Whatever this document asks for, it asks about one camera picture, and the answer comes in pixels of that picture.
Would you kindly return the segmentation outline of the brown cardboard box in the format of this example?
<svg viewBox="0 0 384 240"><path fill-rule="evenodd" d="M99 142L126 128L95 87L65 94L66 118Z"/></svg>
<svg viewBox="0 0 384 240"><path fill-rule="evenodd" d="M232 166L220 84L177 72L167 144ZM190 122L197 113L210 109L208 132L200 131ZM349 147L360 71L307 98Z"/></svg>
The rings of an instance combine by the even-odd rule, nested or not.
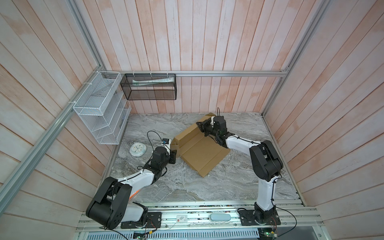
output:
<svg viewBox="0 0 384 240"><path fill-rule="evenodd" d="M212 138L206 137L196 123L173 138L171 150L176 151L177 157L202 178L207 176L231 151L215 143Z"/></svg>

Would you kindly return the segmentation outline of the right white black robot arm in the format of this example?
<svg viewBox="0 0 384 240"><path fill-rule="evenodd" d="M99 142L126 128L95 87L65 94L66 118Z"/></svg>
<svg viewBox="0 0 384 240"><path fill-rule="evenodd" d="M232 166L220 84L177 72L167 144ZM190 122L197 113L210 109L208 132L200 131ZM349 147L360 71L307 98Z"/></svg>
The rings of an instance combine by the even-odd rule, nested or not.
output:
<svg viewBox="0 0 384 240"><path fill-rule="evenodd" d="M252 141L229 132L223 116L213 116L196 124L206 137L211 137L220 146L239 151L251 158L253 171L259 179L254 210L256 221L261 223L275 215L275 185L284 164L272 142Z"/></svg>

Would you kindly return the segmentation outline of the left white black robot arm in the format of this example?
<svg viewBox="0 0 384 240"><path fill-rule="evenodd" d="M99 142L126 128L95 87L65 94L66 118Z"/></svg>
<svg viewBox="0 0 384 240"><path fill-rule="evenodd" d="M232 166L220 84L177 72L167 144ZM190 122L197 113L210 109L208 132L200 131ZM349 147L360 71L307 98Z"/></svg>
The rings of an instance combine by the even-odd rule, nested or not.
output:
<svg viewBox="0 0 384 240"><path fill-rule="evenodd" d="M177 151L169 147L157 147L139 172L120 179L106 178L90 202L86 216L108 230L115 229L121 222L144 227L148 222L148 208L131 203L130 198L165 175L167 165L176 163L176 155Z"/></svg>

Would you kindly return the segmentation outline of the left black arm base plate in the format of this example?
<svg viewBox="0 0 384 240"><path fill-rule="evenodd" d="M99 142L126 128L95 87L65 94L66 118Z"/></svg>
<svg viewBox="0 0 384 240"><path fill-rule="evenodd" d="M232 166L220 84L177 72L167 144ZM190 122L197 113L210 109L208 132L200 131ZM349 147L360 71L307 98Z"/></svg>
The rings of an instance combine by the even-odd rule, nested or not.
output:
<svg viewBox="0 0 384 240"><path fill-rule="evenodd" d="M149 212L138 221L121 222L121 229L144 229L161 227L162 213L161 212Z"/></svg>

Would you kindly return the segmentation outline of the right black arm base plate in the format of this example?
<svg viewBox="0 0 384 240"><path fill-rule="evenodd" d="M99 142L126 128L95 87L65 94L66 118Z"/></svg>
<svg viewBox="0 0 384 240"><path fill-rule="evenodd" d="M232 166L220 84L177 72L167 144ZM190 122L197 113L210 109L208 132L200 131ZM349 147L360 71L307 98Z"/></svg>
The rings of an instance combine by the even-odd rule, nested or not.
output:
<svg viewBox="0 0 384 240"><path fill-rule="evenodd" d="M237 209L242 226L281 225L280 217L275 209L269 211Z"/></svg>

